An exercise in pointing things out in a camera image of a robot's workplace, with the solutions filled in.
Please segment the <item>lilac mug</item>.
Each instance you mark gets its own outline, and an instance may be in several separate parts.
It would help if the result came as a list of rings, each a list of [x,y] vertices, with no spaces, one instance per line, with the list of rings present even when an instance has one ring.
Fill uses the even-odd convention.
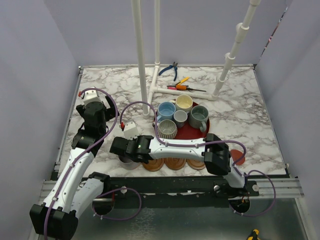
[[[131,159],[129,159],[127,157],[119,155],[118,158],[119,158],[119,161],[120,161],[120,165],[126,170],[134,170],[134,169],[136,169],[137,167],[140,166],[139,162],[134,162],[134,161],[132,161]]]

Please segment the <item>brown wooden coaster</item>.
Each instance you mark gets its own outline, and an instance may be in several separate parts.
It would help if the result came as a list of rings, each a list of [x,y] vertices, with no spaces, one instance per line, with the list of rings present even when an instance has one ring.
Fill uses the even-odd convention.
[[[169,169],[174,171],[182,169],[185,166],[186,162],[187,160],[185,158],[168,157],[164,159],[165,165]]]
[[[165,164],[165,161],[162,158],[149,160],[148,163],[142,163],[142,166],[149,172],[156,172],[160,170],[163,165]]]
[[[194,170],[203,170],[206,167],[205,163],[201,161],[187,159],[186,162]]]

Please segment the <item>light blue mug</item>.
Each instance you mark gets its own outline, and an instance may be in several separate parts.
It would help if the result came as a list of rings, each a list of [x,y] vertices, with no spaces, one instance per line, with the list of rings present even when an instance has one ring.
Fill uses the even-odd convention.
[[[164,120],[173,120],[174,119],[174,113],[176,112],[176,106],[174,103],[166,101],[162,102],[157,109],[156,112],[156,121],[157,125],[164,121]]]

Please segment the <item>cream yellow mug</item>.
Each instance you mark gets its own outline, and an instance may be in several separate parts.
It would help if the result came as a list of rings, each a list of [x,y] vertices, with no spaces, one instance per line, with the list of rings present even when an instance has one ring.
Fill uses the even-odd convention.
[[[179,95],[175,100],[172,99],[169,102],[175,105],[177,111],[181,110],[189,113],[193,108],[193,99],[186,94]]]

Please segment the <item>dark green mug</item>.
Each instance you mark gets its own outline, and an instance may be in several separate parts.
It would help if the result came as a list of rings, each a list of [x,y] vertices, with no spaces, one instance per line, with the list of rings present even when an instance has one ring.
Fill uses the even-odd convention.
[[[196,105],[189,113],[188,123],[194,129],[199,129],[202,133],[207,130],[209,111],[205,106]]]

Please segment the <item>thin red round coaster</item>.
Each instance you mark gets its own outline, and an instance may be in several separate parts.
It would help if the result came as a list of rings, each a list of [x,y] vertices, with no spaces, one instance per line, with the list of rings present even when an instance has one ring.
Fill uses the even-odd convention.
[[[243,153],[237,149],[230,150],[231,157],[237,166],[240,166],[245,163],[246,158],[243,156]]]

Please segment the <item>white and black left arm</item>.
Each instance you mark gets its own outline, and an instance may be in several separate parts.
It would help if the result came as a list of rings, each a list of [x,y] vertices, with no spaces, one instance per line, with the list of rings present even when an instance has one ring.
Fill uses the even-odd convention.
[[[116,120],[119,114],[115,101],[108,95],[105,98],[109,108],[98,98],[77,106],[84,128],[74,136],[67,163],[54,187],[42,204],[34,204],[30,209],[34,230],[45,239],[72,239],[80,216],[94,198],[110,193],[109,176],[100,173],[95,173],[87,186],[78,189],[85,171],[111,132],[106,123]]]

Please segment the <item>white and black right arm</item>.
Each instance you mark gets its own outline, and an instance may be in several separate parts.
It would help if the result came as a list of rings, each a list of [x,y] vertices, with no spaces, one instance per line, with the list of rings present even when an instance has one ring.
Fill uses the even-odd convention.
[[[202,162],[208,173],[223,177],[226,184],[216,192],[220,197],[244,197],[253,193],[253,181],[248,181],[233,161],[228,143],[213,133],[197,139],[165,139],[151,135],[139,135],[132,139],[115,137],[110,152],[136,163],[148,164],[164,158],[190,159]]]

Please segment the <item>ribbed grey cup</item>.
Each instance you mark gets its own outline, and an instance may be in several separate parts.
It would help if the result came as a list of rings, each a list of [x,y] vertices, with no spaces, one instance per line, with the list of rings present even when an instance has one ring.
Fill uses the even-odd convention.
[[[169,119],[165,119],[158,124],[157,134],[163,139],[174,139],[177,136],[177,125]]]

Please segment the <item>small grey cup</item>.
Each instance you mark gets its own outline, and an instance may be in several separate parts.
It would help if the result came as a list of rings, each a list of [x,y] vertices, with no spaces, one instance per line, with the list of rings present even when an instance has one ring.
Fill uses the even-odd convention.
[[[186,124],[189,114],[190,114],[189,111],[184,111],[184,110],[177,110],[173,114],[173,121],[176,124],[178,129],[182,128]]]

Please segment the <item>dark red round tray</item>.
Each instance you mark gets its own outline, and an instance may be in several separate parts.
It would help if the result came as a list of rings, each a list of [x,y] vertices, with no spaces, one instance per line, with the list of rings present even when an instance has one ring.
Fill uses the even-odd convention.
[[[195,129],[189,125],[188,119],[186,124],[182,128],[177,128],[177,135],[174,140],[192,140],[203,138],[208,133],[208,129],[205,132],[201,132],[199,129]]]

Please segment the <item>aluminium table edge strip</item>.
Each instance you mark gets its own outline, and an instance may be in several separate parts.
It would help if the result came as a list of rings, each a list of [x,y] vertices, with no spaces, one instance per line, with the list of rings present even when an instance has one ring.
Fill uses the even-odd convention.
[[[64,127],[64,132],[63,132],[63,135],[62,135],[62,139],[61,139],[60,145],[58,147],[58,153],[57,153],[56,160],[54,162],[53,172],[58,172],[59,168],[60,168],[61,156],[63,154],[65,140],[66,140],[68,129],[69,129],[69,125],[70,125],[70,122],[71,122],[71,119],[72,119],[72,114],[73,114],[76,98],[77,98],[77,95],[78,95],[78,90],[79,90],[79,86],[80,86],[80,83],[81,83],[83,70],[84,70],[83,66],[79,66],[78,67],[77,80],[76,80],[76,83],[75,83],[74,90],[72,90],[72,92],[71,92],[72,93],[72,95],[71,95],[71,103],[68,105],[69,106],[69,110],[67,112],[66,124],[65,124],[65,127]]]

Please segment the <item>yellow utility knife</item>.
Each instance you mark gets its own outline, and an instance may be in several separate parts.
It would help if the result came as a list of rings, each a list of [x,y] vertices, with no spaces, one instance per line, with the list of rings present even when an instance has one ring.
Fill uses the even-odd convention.
[[[190,77],[185,77],[184,79],[182,79],[181,81],[179,81],[176,86],[180,86],[182,83],[186,82]]]

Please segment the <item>black metal base rail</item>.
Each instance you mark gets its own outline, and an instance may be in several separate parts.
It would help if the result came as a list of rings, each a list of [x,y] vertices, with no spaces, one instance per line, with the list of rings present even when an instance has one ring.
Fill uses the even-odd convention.
[[[91,206],[98,214],[113,209],[141,208],[228,208],[229,201],[259,195],[254,180],[245,180],[243,188],[232,188],[223,177],[110,177],[93,172],[80,188],[82,177],[64,182],[59,178],[43,200],[42,206],[53,204],[55,213],[75,213],[77,217]]]

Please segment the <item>white PVC pipe frame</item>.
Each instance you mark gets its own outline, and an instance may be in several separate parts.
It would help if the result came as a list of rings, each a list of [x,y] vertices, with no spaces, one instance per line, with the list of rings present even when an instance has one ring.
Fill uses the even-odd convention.
[[[257,7],[260,5],[259,0],[251,0],[245,17],[242,22],[236,25],[236,36],[234,39],[231,51],[225,54],[225,63],[223,65],[222,73],[216,78],[216,85],[212,95],[200,95],[198,93],[188,93],[189,96],[206,99],[214,101],[226,81],[226,76],[229,70],[232,68],[233,63],[236,59],[236,55],[239,51],[241,43],[245,40],[247,33],[250,29],[250,24],[253,20],[254,14]],[[140,82],[140,93],[143,102],[151,103],[154,93],[165,93],[170,95],[175,95],[173,90],[158,88],[156,86],[157,78],[160,69],[160,4],[159,0],[154,2],[154,45],[155,45],[155,61],[154,61],[154,71],[152,75],[151,84],[147,87],[146,80],[146,65],[145,65],[145,55],[144,55],[144,43],[143,43],[143,27],[142,27],[142,13],[141,13],[141,2],[139,0],[131,1],[131,10],[134,24],[134,33],[136,39],[136,51],[137,51],[137,61],[138,61],[138,73]]]

